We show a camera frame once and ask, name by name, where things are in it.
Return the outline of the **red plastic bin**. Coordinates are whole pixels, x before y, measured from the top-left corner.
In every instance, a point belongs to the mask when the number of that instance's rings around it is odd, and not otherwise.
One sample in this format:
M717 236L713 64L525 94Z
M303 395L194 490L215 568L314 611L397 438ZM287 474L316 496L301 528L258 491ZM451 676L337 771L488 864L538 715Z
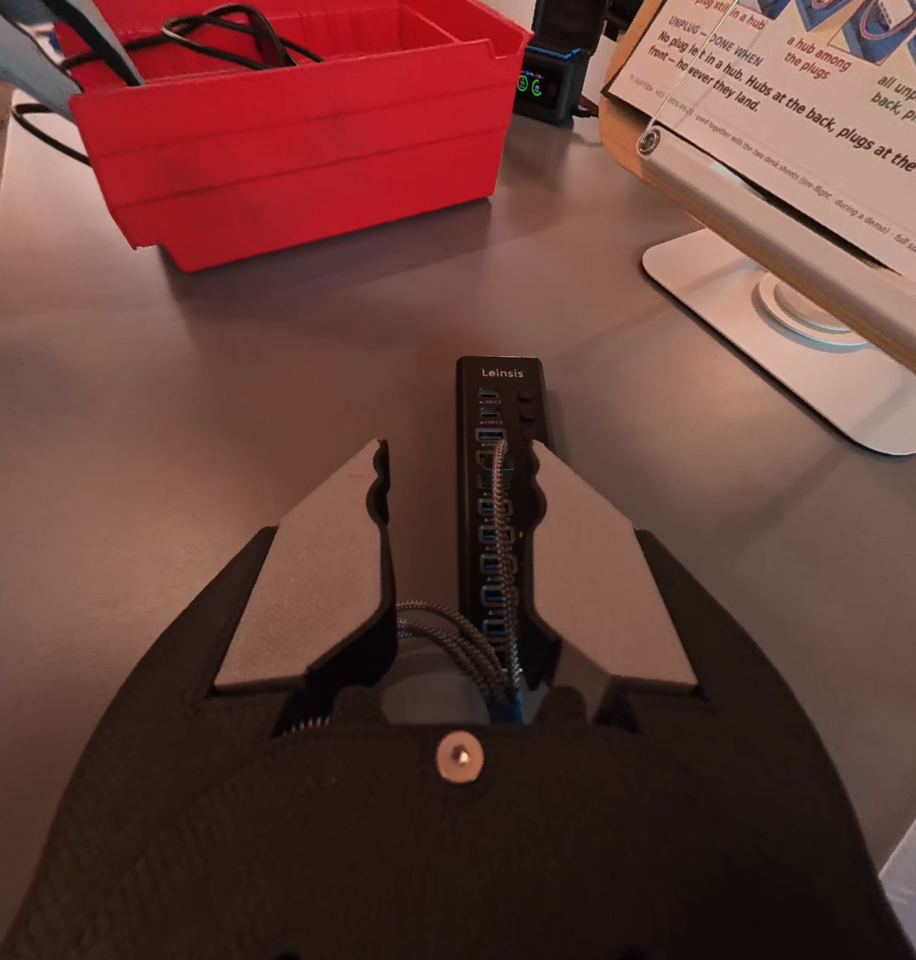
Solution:
M172 42L69 102L134 247L185 272L490 196L532 34L473 1L250 2L318 56L251 71Z

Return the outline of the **printed instruction sheet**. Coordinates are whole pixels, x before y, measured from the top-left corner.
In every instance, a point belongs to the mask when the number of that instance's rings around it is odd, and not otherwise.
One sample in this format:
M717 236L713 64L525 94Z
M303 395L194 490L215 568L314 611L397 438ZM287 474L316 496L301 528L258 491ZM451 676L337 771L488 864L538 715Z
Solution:
M916 1L664 2L604 92L916 283Z

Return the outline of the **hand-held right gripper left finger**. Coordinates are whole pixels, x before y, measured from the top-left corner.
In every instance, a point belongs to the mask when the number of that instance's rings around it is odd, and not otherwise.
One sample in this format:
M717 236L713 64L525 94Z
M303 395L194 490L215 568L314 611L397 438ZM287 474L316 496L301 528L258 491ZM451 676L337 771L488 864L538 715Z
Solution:
M397 654L389 447L373 439L279 522L216 690L334 694Z

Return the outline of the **black multi-port usb hub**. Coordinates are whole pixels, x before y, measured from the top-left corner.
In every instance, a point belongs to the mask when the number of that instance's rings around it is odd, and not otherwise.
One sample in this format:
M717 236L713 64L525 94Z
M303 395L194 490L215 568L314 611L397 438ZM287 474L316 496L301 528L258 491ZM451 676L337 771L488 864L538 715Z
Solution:
M532 594L532 535L546 510L532 445L551 447L546 399L544 369L536 358L464 356L456 363L459 611L505 652L508 624L500 606L492 467L495 447L506 441L505 542L515 563L517 652L528 690L543 681L556 643L538 622Z

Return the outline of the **white stand base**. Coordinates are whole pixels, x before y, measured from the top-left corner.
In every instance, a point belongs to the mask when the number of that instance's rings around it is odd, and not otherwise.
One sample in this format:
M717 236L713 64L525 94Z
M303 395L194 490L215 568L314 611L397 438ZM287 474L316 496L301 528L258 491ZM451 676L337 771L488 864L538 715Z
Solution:
M708 229L651 246L645 273L783 387L867 450L916 453L916 374L854 331L802 322L789 294Z

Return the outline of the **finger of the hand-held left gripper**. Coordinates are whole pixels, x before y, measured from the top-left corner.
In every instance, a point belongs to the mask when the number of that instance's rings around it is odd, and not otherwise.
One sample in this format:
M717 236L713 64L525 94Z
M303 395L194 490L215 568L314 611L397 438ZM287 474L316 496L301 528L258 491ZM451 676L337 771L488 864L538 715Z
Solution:
M92 1L0 1L0 82L21 90L53 113L71 118L79 84L32 36L35 26L62 22L128 86L144 84L137 67Z

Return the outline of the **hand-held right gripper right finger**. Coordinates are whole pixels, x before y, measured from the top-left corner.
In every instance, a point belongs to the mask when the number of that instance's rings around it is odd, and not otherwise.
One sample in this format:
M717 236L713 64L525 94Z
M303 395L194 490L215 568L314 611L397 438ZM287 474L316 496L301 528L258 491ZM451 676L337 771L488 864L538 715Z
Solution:
M538 516L524 537L520 659L531 689L577 690L587 714L620 694L689 696L698 680L634 524L531 442Z

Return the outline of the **small black display device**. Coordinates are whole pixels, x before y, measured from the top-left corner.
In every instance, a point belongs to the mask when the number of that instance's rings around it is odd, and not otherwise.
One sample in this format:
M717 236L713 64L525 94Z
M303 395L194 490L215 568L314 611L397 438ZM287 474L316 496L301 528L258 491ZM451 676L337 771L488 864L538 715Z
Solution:
M583 96L587 70L600 42L607 1L537 1L513 111L554 126L598 115Z

